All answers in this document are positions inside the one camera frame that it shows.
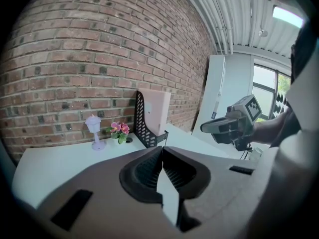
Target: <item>window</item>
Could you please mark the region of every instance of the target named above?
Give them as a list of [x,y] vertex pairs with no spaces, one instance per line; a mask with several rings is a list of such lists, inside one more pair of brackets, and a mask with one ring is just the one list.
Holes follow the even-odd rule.
[[263,113],[258,122],[273,119],[286,109],[284,99],[290,88],[290,77],[262,66],[254,66],[252,94]]

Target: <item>green leaf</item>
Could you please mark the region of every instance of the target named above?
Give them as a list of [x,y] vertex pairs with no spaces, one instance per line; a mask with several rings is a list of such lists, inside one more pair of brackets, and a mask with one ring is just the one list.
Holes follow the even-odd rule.
[[112,138],[112,139],[117,139],[117,138],[119,138],[119,137],[120,137],[120,136],[119,136],[118,133],[114,133],[114,134],[111,135],[111,138]]
[[110,132],[112,129],[113,129],[113,128],[110,126],[110,127],[108,127],[107,129],[105,129],[105,132],[108,133],[108,132]]
[[122,137],[119,138],[119,144],[122,144],[124,142],[124,139]]

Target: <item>pink box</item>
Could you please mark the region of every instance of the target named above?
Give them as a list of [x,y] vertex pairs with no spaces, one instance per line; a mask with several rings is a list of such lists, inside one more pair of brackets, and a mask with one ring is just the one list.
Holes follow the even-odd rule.
[[157,90],[139,89],[144,97],[144,119],[146,126],[156,136],[165,133],[170,93]]

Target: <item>pink flower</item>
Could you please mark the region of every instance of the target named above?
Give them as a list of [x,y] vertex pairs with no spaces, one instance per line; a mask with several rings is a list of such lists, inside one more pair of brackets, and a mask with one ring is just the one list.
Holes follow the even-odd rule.
[[111,130],[111,132],[115,132],[115,131],[120,131],[121,130],[121,124],[119,124],[118,122],[116,123],[116,122],[113,122],[112,124],[111,124],[111,127],[113,128],[112,130]]
[[128,127],[128,125],[126,125],[125,123],[122,123],[121,125],[121,130],[124,134],[129,134],[130,128]]

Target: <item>forearm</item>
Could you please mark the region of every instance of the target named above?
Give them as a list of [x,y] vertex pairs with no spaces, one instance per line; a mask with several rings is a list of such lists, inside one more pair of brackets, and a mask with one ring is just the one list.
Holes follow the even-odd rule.
[[288,112],[284,112],[275,119],[254,124],[251,141],[271,144],[283,127]]

